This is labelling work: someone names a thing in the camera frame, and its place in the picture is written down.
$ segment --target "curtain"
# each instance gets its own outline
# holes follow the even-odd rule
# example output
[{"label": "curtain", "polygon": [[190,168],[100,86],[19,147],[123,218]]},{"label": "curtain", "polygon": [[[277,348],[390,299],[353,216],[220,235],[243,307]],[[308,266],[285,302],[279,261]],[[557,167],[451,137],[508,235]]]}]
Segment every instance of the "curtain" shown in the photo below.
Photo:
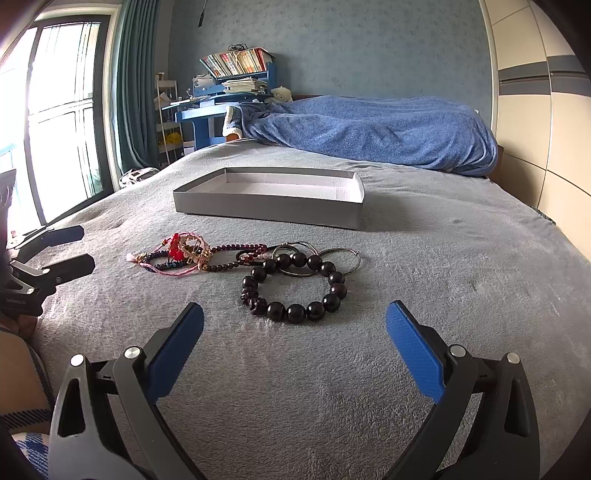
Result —
[{"label": "curtain", "polygon": [[160,0],[124,0],[115,85],[121,172],[158,168],[154,50]]}]

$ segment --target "bracelet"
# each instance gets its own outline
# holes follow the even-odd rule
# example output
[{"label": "bracelet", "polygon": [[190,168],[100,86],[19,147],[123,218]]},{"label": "bracelet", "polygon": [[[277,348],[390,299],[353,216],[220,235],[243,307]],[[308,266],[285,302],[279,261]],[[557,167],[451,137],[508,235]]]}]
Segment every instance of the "bracelet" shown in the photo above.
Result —
[{"label": "bracelet", "polygon": [[[141,252],[137,255],[128,254],[126,259],[130,262],[137,263],[142,267],[152,272],[161,275],[168,275],[170,277],[181,277],[187,275],[194,270],[201,270],[203,262],[206,259],[206,252],[209,252],[209,245],[205,242],[201,235],[193,232],[175,233],[174,235],[162,240],[161,244],[154,248],[151,253]],[[150,260],[153,258],[169,257],[172,261],[165,264],[152,265]],[[172,268],[180,268],[189,266],[186,270],[168,273],[165,270]]]},{"label": "bracelet", "polygon": [[244,305],[248,305],[250,312],[253,315],[266,315],[269,320],[273,322],[281,322],[287,319],[290,323],[301,323],[306,317],[317,322],[324,318],[326,312],[336,312],[340,307],[340,301],[347,296],[347,287],[345,286],[345,276],[336,271],[334,263],[330,261],[323,262],[318,255],[311,255],[306,257],[302,252],[293,253],[291,255],[281,254],[276,262],[276,268],[279,269],[279,262],[287,268],[291,264],[295,266],[308,265],[314,270],[313,273],[319,271],[322,276],[328,277],[330,290],[322,298],[322,302],[313,301],[307,308],[304,308],[299,303],[289,305],[287,308],[281,302],[273,301],[267,304],[267,301],[259,297],[258,284],[265,281],[268,271],[264,267],[254,267],[251,274],[244,277],[242,280],[242,294],[240,298]]},{"label": "bracelet", "polygon": [[[254,253],[249,253],[245,257],[236,256],[235,262],[224,263],[221,265],[209,265],[209,261],[211,260],[213,254],[221,251],[227,250],[241,250],[241,251],[253,251]],[[262,255],[267,251],[267,246],[265,244],[232,244],[232,245],[218,245],[217,247],[211,247],[209,252],[205,253],[205,260],[203,261],[202,269],[208,272],[219,272],[219,271],[226,271],[231,270],[235,267],[239,267],[240,265],[251,265],[253,260],[255,259],[255,255]]]},{"label": "bracelet", "polygon": [[[313,253],[313,255],[310,257],[310,258],[314,257],[313,260],[309,260],[306,257],[306,255],[300,251],[296,251],[295,253],[293,253],[291,255],[287,255],[287,254],[277,255],[277,252],[281,248],[290,248],[291,245],[303,245],[304,247],[306,247],[308,250],[310,250]],[[320,265],[322,263],[322,259],[318,255],[318,251],[312,245],[310,245],[308,242],[290,242],[290,243],[286,243],[286,244],[277,245],[275,247],[275,249],[273,250],[273,253],[271,254],[271,258],[274,259],[275,262],[277,262],[277,270],[279,270],[281,273],[283,273],[284,275],[287,275],[289,277],[298,277],[298,278],[311,277],[312,275],[315,275],[316,271],[318,270],[315,267],[317,267],[318,265]],[[290,272],[289,270],[287,270],[287,268],[290,265],[301,268],[301,267],[305,266],[306,264],[308,264],[308,268],[311,270],[311,272],[309,272],[309,273],[296,273],[296,272]]]},{"label": "bracelet", "polygon": [[[237,261],[245,260],[246,257],[251,255],[252,252],[254,251],[253,249],[248,248],[249,245],[246,245],[246,247],[247,248],[240,250],[240,251],[238,251],[238,253],[236,253],[236,260]],[[292,247],[289,244],[273,245],[272,247],[267,247],[266,252],[254,257],[250,264],[251,265],[262,265],[265,262],[265,260],[273,260],[273,253],[272,252],[277,247],[286,248],[286,249],[291,250],[292,252],[299,252],[299,250],[296,247]]]}]

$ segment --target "stack of papers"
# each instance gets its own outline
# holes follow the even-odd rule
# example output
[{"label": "stack of papers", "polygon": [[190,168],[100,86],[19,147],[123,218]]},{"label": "stack of papers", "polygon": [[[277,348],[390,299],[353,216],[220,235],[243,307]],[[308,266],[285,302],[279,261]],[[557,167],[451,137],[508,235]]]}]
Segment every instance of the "stack of papers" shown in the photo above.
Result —
[{"label": "stack of papers", "polygon": [[215,82],[213,81],[213,77],[211,75],[206,74],[206,75],[197,75],[193,79],[193,84],[195,85],[196,88],[199,88],[199,87],[208,87],[210,85],[214,85]]},{"label": "stack of papers", "polygon": [[228,80],[223,82],[226,93],[254,93],[256,95],[267,92],[267,84],[260,80],[248,77],[245,79]]}]

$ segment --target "blue blanket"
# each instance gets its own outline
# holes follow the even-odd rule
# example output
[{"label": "blue blanket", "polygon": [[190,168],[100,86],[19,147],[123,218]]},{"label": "blue blanket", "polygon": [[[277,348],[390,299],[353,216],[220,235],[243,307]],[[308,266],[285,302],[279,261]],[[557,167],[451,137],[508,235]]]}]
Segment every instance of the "blue blanket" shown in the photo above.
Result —
[{"label": "blue blanket", "polygon": [[226,116],[224,135],[231,131],[332,157],[468,176],[490,173],[498,154],[491,130],[473,109],[436,97],[241,103]]}]

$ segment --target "cardboard tray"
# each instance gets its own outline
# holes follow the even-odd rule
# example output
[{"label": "cardboard tray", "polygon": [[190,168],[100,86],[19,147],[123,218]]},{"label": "cardboard tray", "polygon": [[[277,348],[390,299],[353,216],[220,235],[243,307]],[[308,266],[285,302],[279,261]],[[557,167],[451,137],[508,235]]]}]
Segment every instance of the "cardboard tray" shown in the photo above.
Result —
[{"label": "cardboard tray", "polygon": [[358,229],[365,192],[357,173],[227,167],[173,191],[177,212]]}]

